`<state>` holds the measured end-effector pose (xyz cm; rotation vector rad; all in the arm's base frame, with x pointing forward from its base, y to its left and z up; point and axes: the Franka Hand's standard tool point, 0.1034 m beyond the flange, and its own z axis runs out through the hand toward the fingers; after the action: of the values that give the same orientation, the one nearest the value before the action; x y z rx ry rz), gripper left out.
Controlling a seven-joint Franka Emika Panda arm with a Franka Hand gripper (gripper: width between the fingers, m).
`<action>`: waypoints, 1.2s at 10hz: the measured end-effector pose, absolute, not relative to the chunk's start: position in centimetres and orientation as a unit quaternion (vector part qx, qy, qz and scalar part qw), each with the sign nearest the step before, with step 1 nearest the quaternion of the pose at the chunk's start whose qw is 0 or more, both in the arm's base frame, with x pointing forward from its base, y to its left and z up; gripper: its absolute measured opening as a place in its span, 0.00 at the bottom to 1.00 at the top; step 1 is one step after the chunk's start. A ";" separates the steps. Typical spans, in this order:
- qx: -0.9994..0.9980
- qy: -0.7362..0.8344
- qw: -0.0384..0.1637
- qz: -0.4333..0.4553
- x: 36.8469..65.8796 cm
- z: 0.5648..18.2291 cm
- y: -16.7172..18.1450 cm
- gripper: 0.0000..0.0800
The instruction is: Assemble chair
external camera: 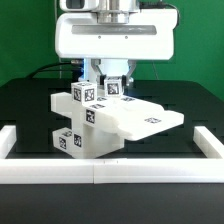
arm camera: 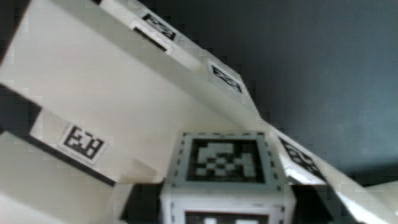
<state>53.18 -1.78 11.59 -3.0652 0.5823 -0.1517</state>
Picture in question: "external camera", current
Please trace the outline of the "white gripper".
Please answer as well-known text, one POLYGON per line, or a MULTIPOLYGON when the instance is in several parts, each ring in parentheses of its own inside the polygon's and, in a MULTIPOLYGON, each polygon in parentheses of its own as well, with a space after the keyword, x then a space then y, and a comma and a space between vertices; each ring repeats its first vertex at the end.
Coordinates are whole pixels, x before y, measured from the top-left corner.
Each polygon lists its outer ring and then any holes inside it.
POLYGON ((174 54, 175 9, 133 13, 127 24, 100 24, 95 13, 64 13, 56 25, 55 51, 60 58, 90 58, 92 80, 102 85, 100 59, 130 59, 122 86, 133 82, 135 60, 169 60, 174 54))

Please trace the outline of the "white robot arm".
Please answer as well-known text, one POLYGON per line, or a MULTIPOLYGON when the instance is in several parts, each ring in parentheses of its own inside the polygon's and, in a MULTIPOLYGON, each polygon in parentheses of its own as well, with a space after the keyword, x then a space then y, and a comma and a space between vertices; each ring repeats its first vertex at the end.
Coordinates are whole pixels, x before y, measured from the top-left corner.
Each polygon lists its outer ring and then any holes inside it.
POLYGON ((130 80, 139 60, 168 60, 174 54, 179 10, 163 0, 59 0, 55 51, 82 59, 84 78, 130 80))

